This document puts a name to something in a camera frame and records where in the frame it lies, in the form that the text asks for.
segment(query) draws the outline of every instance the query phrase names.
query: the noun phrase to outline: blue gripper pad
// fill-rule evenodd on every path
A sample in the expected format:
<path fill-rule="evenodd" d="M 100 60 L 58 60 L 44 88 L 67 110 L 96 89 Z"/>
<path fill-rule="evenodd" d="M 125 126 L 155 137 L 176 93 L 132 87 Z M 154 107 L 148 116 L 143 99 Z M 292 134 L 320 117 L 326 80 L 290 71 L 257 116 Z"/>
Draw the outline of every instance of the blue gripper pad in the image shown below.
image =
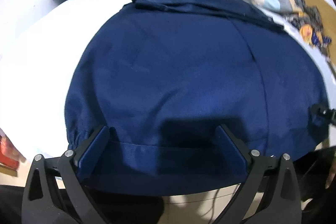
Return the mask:
<path fill-rule="evenodd" d="M 234 138 L 232 133 L 228 132 L 225 126 L 218 126 L 215 131 L 216 143 L 222 152 L 223 158 L 226 161 L 230 174 L 241 178 L 244 181 L 247 178 L 247 171 L 250 165 L 250 156 L 248 155 L 248 148 L 241 140 L 236 139 L 240 145 L 240 149 L 232 141 L 228 133 Z"/>
<path fill-rule="evenodd" d="M 100 156 L 108 144 L 109 138 L 109 128 L 107 126 L 103 126 L 97 136 L 91 141 L 82 157 L 78 160 L 76 176 L 79 182 L 82 182 L 84 179 L 90 177 Z"/>

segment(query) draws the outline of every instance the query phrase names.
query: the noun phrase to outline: black cable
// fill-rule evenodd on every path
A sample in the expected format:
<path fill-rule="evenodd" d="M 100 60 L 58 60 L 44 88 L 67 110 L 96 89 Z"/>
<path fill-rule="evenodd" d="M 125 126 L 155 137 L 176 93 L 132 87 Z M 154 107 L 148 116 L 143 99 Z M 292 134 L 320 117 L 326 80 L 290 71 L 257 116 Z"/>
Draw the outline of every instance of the black cable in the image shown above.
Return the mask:
<path fill-rule="evenodd" d="M 208 224 L 210 224 L 210 223 L 212 222 L 212 220 L 213 220 L 213 216 L 214 216 L 214 214 L 215 214 L 215 202 L 216 202 L 216 198 L 217 198 L 217 196 L 218 196 L 219 190 L 220 190 L 220 189 L 217 189 L 217 190 L 216 190 L 216 192 L 215 192 L 215 196 L 214 196 L 214 198 L 213 198 L 213 200 L 212 200 L 212 206 L 211 206 L 211 210 L 212 210 L 212 212 L 211 212 L 211 218 L 210 218 Z"/>

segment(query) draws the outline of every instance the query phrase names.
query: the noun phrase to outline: blue fabric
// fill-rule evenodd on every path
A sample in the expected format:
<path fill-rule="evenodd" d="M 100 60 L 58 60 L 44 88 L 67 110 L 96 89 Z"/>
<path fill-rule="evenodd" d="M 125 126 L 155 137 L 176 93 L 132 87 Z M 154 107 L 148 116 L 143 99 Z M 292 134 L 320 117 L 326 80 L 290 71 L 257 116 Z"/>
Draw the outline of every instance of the blue fabric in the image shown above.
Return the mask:
<path fill-rule="evenodd" d="M 65 119 L 71 149 L 110 128 L 87 185 L 177 195 L 241 182 L 216 143 L 222 123 L 263 155 L 314 149 L 328 134 L 309 113 L 315 103 L 328 105 L 316 65 L 252 5 L 132 0 L 84 51 Z"/>

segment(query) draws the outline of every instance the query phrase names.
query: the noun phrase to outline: wire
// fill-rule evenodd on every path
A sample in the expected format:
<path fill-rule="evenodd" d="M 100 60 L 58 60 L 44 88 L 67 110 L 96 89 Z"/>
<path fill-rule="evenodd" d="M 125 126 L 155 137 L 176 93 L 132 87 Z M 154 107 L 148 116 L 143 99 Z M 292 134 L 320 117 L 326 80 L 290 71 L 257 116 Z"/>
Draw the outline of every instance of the wire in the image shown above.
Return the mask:
<path fill-rule="evenodd" d="M 211 211 L 211 208 L 206 213 L 202 214 L 201 217 L 206 216 L 210 211 Z"/>
<path fill-rule="evenodd" d="M 210 218 L 208 224 L 210 224 L 210 223 L 212 222 L 212 220 L 213 220 L 213 216 L 214 216 L 214 214 L 215 214 L 215 202 L 216 202 L 216 198 L 217 198 L 217 196 L 218 196 L 219 190 L 220 190 L 220 189 L 217 189 L 217 190 L 216 190 L 216 192 L 215 192 L 215 196 L 214 196 L 214 198 L 213 198 L 213 200 L 212 200 L 212 206 L 211 206 L 211 210 L 212 210 L 212 212 L 211 212 L 211 218 Z"/>

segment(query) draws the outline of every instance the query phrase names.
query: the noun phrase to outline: person's hand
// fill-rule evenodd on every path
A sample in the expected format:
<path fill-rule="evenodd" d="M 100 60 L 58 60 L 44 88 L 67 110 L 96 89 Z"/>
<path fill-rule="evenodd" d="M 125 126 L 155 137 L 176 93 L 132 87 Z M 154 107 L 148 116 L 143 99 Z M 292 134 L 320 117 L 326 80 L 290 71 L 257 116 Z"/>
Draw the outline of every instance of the person's hand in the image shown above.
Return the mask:
<path fill-rule="evenodd" d="M 335 152 L 335 155 L 334 155 L 333 163 L 331 164 L 331 167 L 330 167 L 330 171 L 329 171 L 329 176 L 328 176 L 327 182 L 325 184 L 325 188 L 326 189 L 328 189 L 330 187 L 332 181 L 335 178 L 335 174 L 336 174 L 336 152 Z"/>

